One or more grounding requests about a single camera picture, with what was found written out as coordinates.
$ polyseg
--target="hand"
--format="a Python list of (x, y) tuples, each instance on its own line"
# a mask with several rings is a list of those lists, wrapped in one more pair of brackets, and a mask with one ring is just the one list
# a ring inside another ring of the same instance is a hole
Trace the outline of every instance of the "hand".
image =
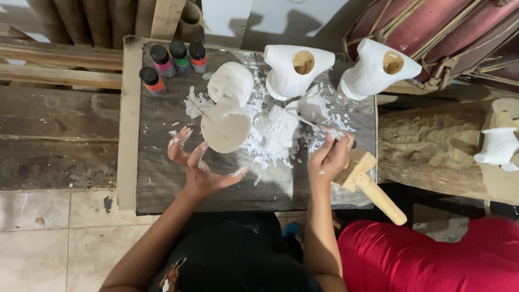
[(308, 175), (312, 190), (323, 190), (329, 188), (333, 178), (350, 163), (348, 153), (353, 146), (355, 136), (343, 131), (342, 137), (335, 147), (334, 138), (331, 134), (326, 135), (324, 144), (308, 160)]
[(191, 129), (184, 127), (168, 144), (169, 159), (185, 166), (186, 185), (183, 191), (193, 199), (201, 201), (217, 191), (241, 181), (248, 168), (238, 174), (226, 176), (214, 174), (210, 171), (207, 163), (202, 160), (202, 156), (209, 148), (207, 142), (204, 141), (192, 153), (185, 152), (183, 150), (184, 143), (191, 136), (191, 133)]

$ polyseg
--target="paint bottle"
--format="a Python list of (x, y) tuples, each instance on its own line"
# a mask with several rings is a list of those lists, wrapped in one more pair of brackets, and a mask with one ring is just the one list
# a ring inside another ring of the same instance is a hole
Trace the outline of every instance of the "paint bottle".
[(161, 45), (155, 45), (149, 50), (149, 55), (160, 75), (163, 77), (173, 77), (173, 75), (175, 75), (175, 66), (173, 66), (173, 62), (166, 48)]
[(166, 86), (164, 85), (164, 80), (162, 77), (155, 71), (155, 69), (146, 66), (142, 67), (139, 71), (139, 77), (142, 80), (142, 83), (149, 90), (149, 92), (154, 96), (161, 96), (166, 93)]
[(205, 73), (207, 70), (206, 48), (199, 41), (189, 45), (189, 59), (196, 73)]
[(189, 56), (187, 55), (186, 46), (181, 41), (172, 41), (169, 44), (169, 52), (173, 57), (173, 63), (180, 72), (187, 72), (191, 69)]

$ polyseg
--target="black bottle cap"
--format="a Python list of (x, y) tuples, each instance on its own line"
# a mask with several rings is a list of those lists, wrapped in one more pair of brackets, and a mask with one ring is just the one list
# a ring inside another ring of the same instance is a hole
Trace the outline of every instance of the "black bottle cap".
[(155, 45), (149, 50), (149, 55), (153, 61), (159, 65), (164, 65), (169, 61), (169, 54), (166, 48), (161, 45)]
[(181, 41), (172, 41), (169, 44), (169, 52), (177, 60), (182, 60), (187, 55), (186, 45)]
[(142, 67), (139, 71), (139, 77), (146, 85), (155, 85), (159, 83), (159, 73), (149, 66)]
[(194, 41), (189, 45), (189, 54), (195, 60), (202, 60), (206, 56), (206, 48), (199, 41)]

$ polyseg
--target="tile floor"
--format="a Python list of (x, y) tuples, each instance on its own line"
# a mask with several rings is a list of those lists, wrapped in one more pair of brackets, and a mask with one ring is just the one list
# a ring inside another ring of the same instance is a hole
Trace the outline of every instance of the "tile floor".
[(0, 192), (0, 291), (97, 291), (156, 218), (119, 210), (116, 192)]

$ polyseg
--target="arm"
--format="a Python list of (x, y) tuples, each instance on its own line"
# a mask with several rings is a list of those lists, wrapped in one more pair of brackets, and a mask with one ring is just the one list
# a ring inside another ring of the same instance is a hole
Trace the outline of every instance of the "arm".
[(208, 148), (207, 142), (196, 147), (193, 153), (186, 153), (182, 149), (189, 137), (188, 133), (189, 129), (184, 127), (168, 145), (169, 158), (185, 166), (186, 185), (160, 218), (115, 265), (100, 292), (146, 290), (198, 204), (209, 195), (239, 182), (247, 172), (244, 169), (235, 177), (211, 173), (209, 166), (201, 160)]
[(305, 230), (304, 265), (316, 276), (325, 291), (347, 291), (343, 269), (332, 222), (330, 184), (332, 179), (349, 164), (348, 152), (354, 136), (345, 137), (333, 148), (333, 137), (308, 162), (311, 198)]

